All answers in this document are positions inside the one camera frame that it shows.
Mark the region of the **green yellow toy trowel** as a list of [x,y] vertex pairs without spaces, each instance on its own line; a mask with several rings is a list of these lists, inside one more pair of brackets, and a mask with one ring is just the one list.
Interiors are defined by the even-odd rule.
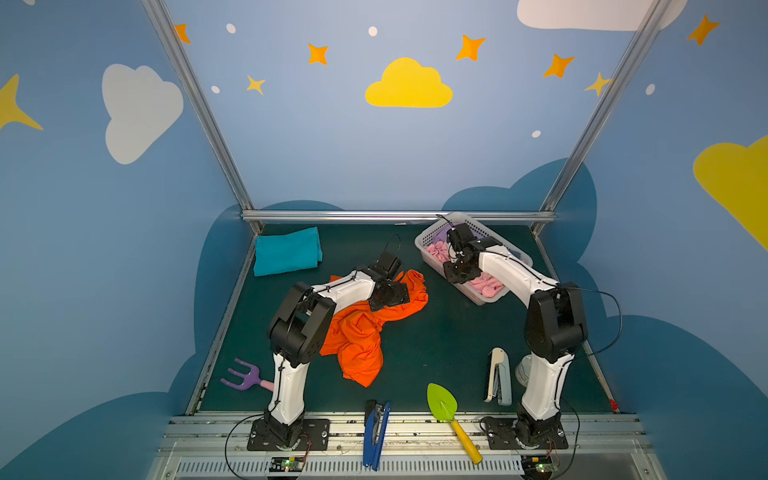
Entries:
[[458,408],[455,397],[445,387],[436,383],[428,384],[426,397],[434,418],[440,422],[447,422],[451,426],[472,463],[478,465],[483,460],[483,457],[455,418]]

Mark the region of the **orange t shirt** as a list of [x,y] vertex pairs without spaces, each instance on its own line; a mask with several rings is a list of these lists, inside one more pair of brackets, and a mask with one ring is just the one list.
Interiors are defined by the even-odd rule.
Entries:
[[379,375],[384,356],[381,331],[385,324],[404,320],[425,308],[428,293],[424,275],[408,270],[396,277],[407,287],[409,301],[405,304],[373,311],[365,301],[335,314],[324,344],[322,356],[335,356],[343,377],[367,388]]

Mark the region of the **purple toy garden fork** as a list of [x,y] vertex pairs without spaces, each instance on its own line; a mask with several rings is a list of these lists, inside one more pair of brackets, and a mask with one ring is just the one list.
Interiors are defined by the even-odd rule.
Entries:
[[234,362],[238,366],[243,367],[243,370],[237,370],[236,368],[229,367],[227,372],[231,377],[236,377],[239,382],[233,382],[228,378],[222,377],[220,382],[223,385],[237,391],[247,391],[255,386],[258,386],[269,392],[274,391],[274,383],[264,379],[261,376],[261,370],[258,366],[241,360],[240,358],[235,358]]

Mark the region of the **aluminium front rail bed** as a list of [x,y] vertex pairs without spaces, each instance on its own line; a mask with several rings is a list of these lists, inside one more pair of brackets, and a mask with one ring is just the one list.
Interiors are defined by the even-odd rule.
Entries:
[[[453,429],[428,412],[393,413],[380,466],[363,466],[363,416],[323,413],[326,451],[248,451],[252,420],[245,412],[173,418],[150,467],[151,479],[523,479],[522,456],[549,457],[548,479],[663,479],[666,474],[634,415],[567,414],[567,449],[492,450],[481,414],[457,415],[483,460],[474,465]],[[303,457],[301,473],[270,473],[272,457]]]

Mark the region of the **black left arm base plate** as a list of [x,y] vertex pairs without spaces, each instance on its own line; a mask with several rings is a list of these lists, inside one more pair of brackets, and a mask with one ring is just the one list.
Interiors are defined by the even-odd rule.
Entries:
[[328,419],[299,418],[292,424],[276,419],[256,420],[248,436],[248,451],[326,451],[330,437]]

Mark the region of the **pink t shirt in basket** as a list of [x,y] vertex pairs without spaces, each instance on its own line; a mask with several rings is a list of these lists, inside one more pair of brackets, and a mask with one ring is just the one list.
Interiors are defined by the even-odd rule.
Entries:
[[[443,264],[450,260],[450,246],[446,241],[432,241],[426,247],[422,248],[425,255],[425,261],[430,264],[438,273],[444,274]],[[457,284],[456,288],[461,290],[477,305],[483,303],[492,303],[507,293],[503,284],[488,273],[482,273],[479,277]]]

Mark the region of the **aluminium left frame post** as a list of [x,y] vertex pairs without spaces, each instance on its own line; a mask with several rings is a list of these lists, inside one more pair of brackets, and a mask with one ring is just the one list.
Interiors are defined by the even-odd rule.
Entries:
[[145,12],[159,38],[171,64],[179,77],[184,92],[201,124],[203,132],[219,162],[229,186],[241,209],[241,218],[255,235],[262,231],[258,220],[246,220],[244,214],[253,210],[254,205],[243,178],[237,168],[222,132],[214,118],[205,93],[180,40],[170,12],[164,1],[142,0]]

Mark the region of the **aluminium right frame post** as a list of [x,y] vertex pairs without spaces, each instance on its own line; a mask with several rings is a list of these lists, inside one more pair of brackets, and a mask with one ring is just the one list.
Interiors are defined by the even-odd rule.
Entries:
[[607,90],[600,95],[584,130],[539,209],[542,220],[532,223],[531,231],[536,238],[540,237],[547,223],[553,223],[556,220],[556,208],[586,160],[658,33],[662,30],[664,16],[671,5],[671,0],[655,0],[650,3],[645,16],[613,72]]

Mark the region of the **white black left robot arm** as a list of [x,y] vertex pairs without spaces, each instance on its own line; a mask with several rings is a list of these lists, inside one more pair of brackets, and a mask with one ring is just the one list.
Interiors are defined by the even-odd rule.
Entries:
[[320,353],[335,314],[356,303],[395,307],[409,300],[403,273],[372,268],[319,285],[296,283],[278,308],[268,338],[275,366],[274,391],[264,417],[271,433],[294,443],[305,415],[304,392],[310,363]]

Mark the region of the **white grey stapler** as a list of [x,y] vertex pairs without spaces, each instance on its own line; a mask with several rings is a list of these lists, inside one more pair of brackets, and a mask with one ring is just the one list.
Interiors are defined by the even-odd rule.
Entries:
[[509,358],[501,347],[494,347],[489,353],[486,383],[485,403],[493,400],[500,406],[510,406],[513,403]]

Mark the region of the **white perforated plastic basket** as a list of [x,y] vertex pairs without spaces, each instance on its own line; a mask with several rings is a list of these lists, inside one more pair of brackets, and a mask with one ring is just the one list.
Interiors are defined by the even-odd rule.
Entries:
[[[515,246],[511,242],[509,242],[506,239],[504,239],[500,234],[498,234],[497,232],[493,231],[490,227],[486,227],[485,225],[483,225],[481,222],[479,222],[478,220],[474,219],[470,215],[468,215],[466,213],[463,213],[463,212],[451,212],[451,213],[446,215],[446,218],[447,218],[447,220],[439,219],[437,222],[435,222],[434,224],[429,226],[426,230],[424,230],[423,232],[421,232],[419,235],[416,236],[416,239],[414,240],[414,244],[418,248],[418,250],[421,252],[421,255],[422,255],[422,258],[423,258],[424,261],[425,261],[425,255],[422,253],[422,248],[426,247],[428,244],[430,244],[432,242],[433,235],[435,234],[436,231],[440,230],[443,225],[445,225],[445,224],[451,225],[451,222],[453,222],[454,224],[467,223],[471,227],[471,229],[474,232],[474,234],[476,236],[479,236],[480,238],[490,236],[490,237],[493,237],[495,240],[499,240],[501,242],[501,244],[516,259],[521,260],[528,267],[532,267],[533,266],[533,260],[532,260],[532,258],[527,253],[525,253],[524,251],[519,249],[517,246]],[[507,291],[507,293],[509,293],[510,290],[506,286],[504,286],[504,287],[505,287],[505,290]]]

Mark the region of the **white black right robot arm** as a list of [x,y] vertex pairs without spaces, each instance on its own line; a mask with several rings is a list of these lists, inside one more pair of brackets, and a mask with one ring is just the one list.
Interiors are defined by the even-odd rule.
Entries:
[[561,394],[568,370],[588,338],[578,287],[533,270],[494,241],[451,247],[443,268],[452,284],[487,273],[527,307],[524,336],[531,350],[531,370],[517,410],[516,436],[530,447],[555,436],[561,428]]

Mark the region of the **purple t shirt in basket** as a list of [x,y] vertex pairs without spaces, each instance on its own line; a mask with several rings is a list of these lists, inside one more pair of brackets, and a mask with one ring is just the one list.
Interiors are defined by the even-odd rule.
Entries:
[[432,243],[447,242],[447,232],[452,228],[451,225],[445,224],[442,228],[435,232],[432,237]]

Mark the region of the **right green circuit board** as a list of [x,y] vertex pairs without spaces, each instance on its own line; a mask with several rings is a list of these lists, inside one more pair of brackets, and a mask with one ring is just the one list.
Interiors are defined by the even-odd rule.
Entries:
[[548,479],[556,471],[556,466],[549,457],[522,456],[521,466],[525,476]]

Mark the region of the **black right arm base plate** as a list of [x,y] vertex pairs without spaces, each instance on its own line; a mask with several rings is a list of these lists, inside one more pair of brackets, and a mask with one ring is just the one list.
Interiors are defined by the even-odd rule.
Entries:
[[481,419],[480,425],[492,450],[560,450],[569,447],[559,416],[541,421],[532,420],[527,416],[486,416]]

